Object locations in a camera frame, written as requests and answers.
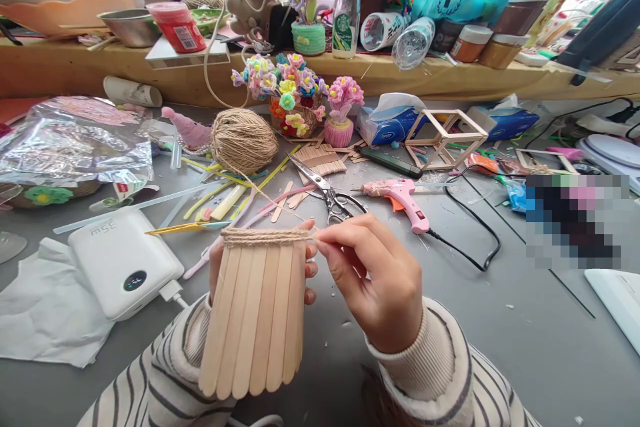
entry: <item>hot glue gun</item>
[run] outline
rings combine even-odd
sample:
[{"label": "hot glue gun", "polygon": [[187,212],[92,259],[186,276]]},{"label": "hot glue gun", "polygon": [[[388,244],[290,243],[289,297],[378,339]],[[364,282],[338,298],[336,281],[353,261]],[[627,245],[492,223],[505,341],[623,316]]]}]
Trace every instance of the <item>hot glue gun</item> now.
[{"label": "hot glue gun", "polygon": [[384,197],[391,200],[393,211],[404,210],[411,220],[411,231],[414,234],[426,234],[429,231],[429,220],[422,213],[411,197],[416,192],[413,180],[379,180],[365,183],[352,191],[361,191],[369,197]]}]

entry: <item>metal bowl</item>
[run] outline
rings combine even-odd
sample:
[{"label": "metal bowl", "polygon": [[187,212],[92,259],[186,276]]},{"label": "metal bowl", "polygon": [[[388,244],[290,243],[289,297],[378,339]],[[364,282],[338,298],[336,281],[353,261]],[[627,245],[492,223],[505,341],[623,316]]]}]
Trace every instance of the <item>metal bowl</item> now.
[{"label": "metal bowl", "polygon": [[147,9],[101,13],[98,18],[108,26],[125,47],[152,47],[160,38],[160,30],[154,24]]}]

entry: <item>orange bowl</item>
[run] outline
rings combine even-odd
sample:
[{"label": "orange bowl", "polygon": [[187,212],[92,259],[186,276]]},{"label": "orange bowl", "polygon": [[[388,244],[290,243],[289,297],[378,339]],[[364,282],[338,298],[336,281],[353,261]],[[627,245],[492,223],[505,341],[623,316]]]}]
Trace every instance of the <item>orange bowl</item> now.
[{"label": "orange bowl", "polygon": [[97,16],[104,12],[136,8],[135,0],[71,0],[67,2],[51,0],[32,5],[12,3],[0,5],[0,15],[14,22],[42,33],[53,35],[81,35],[89,29],[69,29],[64,25],[104,25]]}]

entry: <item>striped sleeve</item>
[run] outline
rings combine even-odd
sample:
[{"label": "striped sleeve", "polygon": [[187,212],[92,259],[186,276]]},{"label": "striped sleeve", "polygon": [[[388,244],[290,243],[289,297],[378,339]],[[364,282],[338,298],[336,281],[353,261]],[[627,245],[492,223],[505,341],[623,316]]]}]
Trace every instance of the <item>striped sleeve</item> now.
[{"label": "striped sleeve", "polygon": [[434,300],[423,299],[423,323],[411,347],[391,356],[369,349],[389,393],[424,425],[540,427],[505,377]]},{"label": "striped sleeve", "polygon": [[235,405],[206,398],[198,375],[211,308],[203,296],[105,389],[79,427],[222,427]]}]

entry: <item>pink flower pot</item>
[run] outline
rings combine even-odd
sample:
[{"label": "pink flower pot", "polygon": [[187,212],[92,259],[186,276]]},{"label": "pink flower pot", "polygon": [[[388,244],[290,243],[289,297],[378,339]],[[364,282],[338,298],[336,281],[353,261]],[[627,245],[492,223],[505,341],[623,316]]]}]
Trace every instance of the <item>pink flower pot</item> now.
[{"label": "pink flower pot", "polygon": [[325,141],[333,148],[348,147],[352,135],[353,122],[349,119],[344,122],[329,119],[325,123]]}]

